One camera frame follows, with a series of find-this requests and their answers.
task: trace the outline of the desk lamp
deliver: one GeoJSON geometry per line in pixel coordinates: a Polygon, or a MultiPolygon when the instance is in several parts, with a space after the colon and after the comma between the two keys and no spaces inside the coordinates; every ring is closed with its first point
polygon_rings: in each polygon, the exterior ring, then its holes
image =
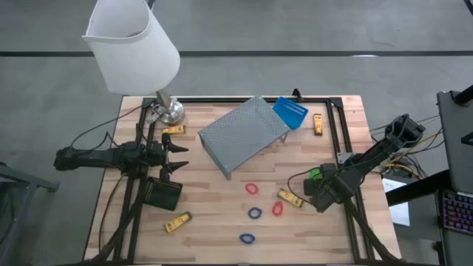
{"type": "Polygon", "coordinates": [[[82,38],[110,92],[156,92],[155,117],[169,125],[183,121],[183,105],[162,90],[177,74],[179,52],[144,0],[98,0],[82,38]]]}

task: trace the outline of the concrete floor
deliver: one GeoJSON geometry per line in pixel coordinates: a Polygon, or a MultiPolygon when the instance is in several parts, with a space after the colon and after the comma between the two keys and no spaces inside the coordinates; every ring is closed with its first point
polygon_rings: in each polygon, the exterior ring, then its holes
{"type": "MultiPolygon", "coordinates": [[[[91,0],[0,0],[0,51],[87,51],[91,0]]],[[[469,50],[473,16],[462,0],[157,0],[154,13],[179,50],[469,50]]],[[[436,114],[435,93],[473,83],[471,57],[184,58],[174,95],[361,95],[370,127],[436,114]]],[[[0,161],[61,182],[39,191],[14,265],[81,259],[102,170],[58,172],[55,151],[116,116],[94,58],[0,58],[0,161]]],[[[440,128],[429,123],[426,134],[440,128]]],[[[77,147],[101,141],[110,124],[77,147]]],[[[447,168],[442,148],[418,159],[447,168]]],[[[404,258],[435,261],[423,239],[398,235],[404,258]]]]}

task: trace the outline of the keyboard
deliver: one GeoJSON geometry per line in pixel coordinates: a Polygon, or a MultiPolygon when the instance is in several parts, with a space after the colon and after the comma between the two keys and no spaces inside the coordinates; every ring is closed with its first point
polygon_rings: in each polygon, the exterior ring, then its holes
{"type": "Polygon", "coordinates": [[[442,191],[444,228],[473,235],[473,197],[442,191]]]}

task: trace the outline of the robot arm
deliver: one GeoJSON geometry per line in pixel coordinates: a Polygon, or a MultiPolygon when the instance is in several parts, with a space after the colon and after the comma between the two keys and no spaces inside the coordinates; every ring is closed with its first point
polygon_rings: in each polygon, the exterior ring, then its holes
{"type": "Polygon", "coordinates": [[[169,134],[165,133],[162,136],[162,144],[155,140],[148,149],[135,141],[123,143],[105,151],[80,150],[68,146],[57,151],[54,166],[59,171],[79,167],[118,168],[126,171],[136,166],[162,166],[160,179],[169,182],[169,174],[188,163],[169,162],[169,151],[174,153],[188,151],[188,149],[174,145],[169,134]]]}
{"type": "Polygon", "coordinates": [[[363,154],[348,158],[339,169],[333,163],[320,165],[321,180],[304,180],[304,194],[323,213],[334,202],[349,200],[360,186],[362,178],[401,148],[413,147],[422,138],[425,128],[409,118],[397,117],[386,127],[385,137],[363,154]]]}

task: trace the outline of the white lampshade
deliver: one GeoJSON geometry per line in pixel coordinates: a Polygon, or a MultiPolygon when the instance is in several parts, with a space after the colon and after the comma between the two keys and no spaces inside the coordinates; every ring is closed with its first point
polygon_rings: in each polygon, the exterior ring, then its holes
{"type": "Polygon", "coordinates": [[[179,70],[179,52],[144,0],[98,0],[82,38],[110,92],[148,95],[179,70]]]}

